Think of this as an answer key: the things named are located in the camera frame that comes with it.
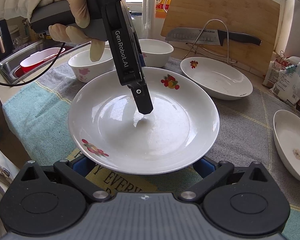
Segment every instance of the metal knife rack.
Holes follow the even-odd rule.
[[[168,12],[168,11],[166,10],[166,4],[167,4],[167,1],[168,1],[168,0],[165,0],[164,3],[163,3],[163,10],[164,10],[166,13]],[[220,54],[217,54],[217,53],[215,53],[215,52],[209,51],[209,50],[207,50],[207,49],[205,49],[205,48],[199,47],[199,46],[196,44],[197,41],[199,40],[201,34],[202,34],[203,31],[205,30],[206,26],[207,26],[210,22],[212,22],[212,21],[221,22],[221,23],[225,26],[225,28],[226,28],[226,30],[227,30],[227,56],[220,55]],[[229,65],[229,63],[231,63],[231,64],[237,64],[237,63],[238,63],[236,60],[235,60],[235,61],[229,60],[229,31],[228,31],[228,28],[227,28],[226,24],[225,24],[223,21],[221,21],[221,20],[218,20],[218,19],[212,19],[212,20],[207,21],[206,24],[204,25],[204,27],[202,28],[202,30],[201,30],[199,36],[198,36],[197,39],[194,41],[194,43],[191,44],[191,43],[189,43],[189,42],[186,42],[186,45],[187,45],[188,47],[190,47],[190,49],[189,49],[188,53],[183,57],[183,59],[185,59],[186,56],[188,56],[190,52],[194,52],[194,53],[198,53],[198,54],[203,55],[203,56],[208,57],[208,58],[212,58],[212,59],[215,59],[215,60],[219,60],[219,61],[222,61],[222,62],[226,62],[228,65]],[[209,55],[203,53],[202,51],[199,50],[199,48],[201,48],[201,49],[205,50],[206,52],[211,53],[211,54],[213,54],[213,55],[215,55],[215,56],[218,56],[218,57],[221,57],[221,58],[227,58],[227,59],[225,60],[225,59],[214,58],[214,57],[212,57],[212,56],[209,56]]]

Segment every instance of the dish rack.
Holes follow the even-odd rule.
[[[205,48],[199,47],[199,46],[196,44],[197,41],[199,40],[201,34],[202,34],[203,31],[205,30],[206,26],[207,26],[210,22],[213,22],[213,21],[221,22],[221,23],[224,25],[224,27],[226,28],[226,31],[227,31],[227,56],[221,55],[221,54],[217,54],[217,53],[212,52],[212,51],[209,51],[209,50],[207,50],[207,49],[205,49]],[[187,42],[186,45],[187,45],[188,47],[190,47],[190,49],[189,49],[189,51],[187,52],[187,54],[184,55],[183,59],[185,59],[185,58],[189,55],[190,52],[194,52],[194,53],[201,54],[201,55],[203,55],[203,56],[205,56],[205,57],[208,57],[208,58],[212,58],[212,59],[215,59],[215,60],[219,60],[219,61],[221,61],[221,62],[225,62],[225,63],[227,63],[228,65],[230,65],[230,64],[237,64],[237,63],[238,63],[236,60],[235,60],[235,61],[234,61],[234,60],[229,60],[229,31],[228,31],[228,28],[227,28],[226,24],[225,24],[223,21],[219,20],[219,19],[212,19],[212,20],[207,21],[206,24],[204,25],[204,27],[202,28],[202,30],[201,30],[199,36],[198,36],[198,37],[196,38],[196,40],[194,41],[194,43],[191,44],[191,43]],[[206,52],[208,52],[208,53],[211,53],[211,54],[213,54],[213,55],[215,55],[215,56],[218,56],[218,57],[221,57],[221,58],[226,58],[226,60],[225,60],[225,59],[220,59],[220,58],[215,58],[215,57],[213,57],[213,56],[207,55],[207,54],[205,54],[204,52],[200,51],[200,49],[203,49],[204,51],[206,51]]]

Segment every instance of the black knife handle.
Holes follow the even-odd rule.
[[[227,32],[223,30],[218,30],[218,36],[220,40],[220,45],[223,46],[223,41],[227,38]],[[261,40],[258,37],[247,33],[229,32],[229,39],[241,43],[252,43],[258,46],[260,46],[261,44]]]

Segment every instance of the bowl with pink flower pattern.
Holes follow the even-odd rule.
[[[110,49],[105,48],[101,59],[97,62],[90,60],[90,50],[74,55],[69,61],[69,66],[78,80],[88,83],[92,79],[114,70],[114,61]]]

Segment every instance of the black cable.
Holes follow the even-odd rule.
[[[0,82],[0,85],[1,86],[5,86],[5,87],[20,87],[20,86],[24,86],[24,85],[27,85],[29,83],[31,83],[32,81],[36,80],[37,78],[41,77],[43,74],[45,74],[52,66],[53,64],[56,62],[56,60],[58,59],[58,57],[60,56],[61,54],[61,51],[63,50],[64,46],[65,46],[65,42],[62,43],[62,46],[57,54],[57,56],[54,58],[54,60],[51,62],[51,64],[49,65],[49,67],[47,67],[42,73],[40,73],[39,75],[37,75],[35,78],[27,81],[27,82],[24,82],[24,83],[21,83],[21,84],[6,84],[6,83],[2,83]]]

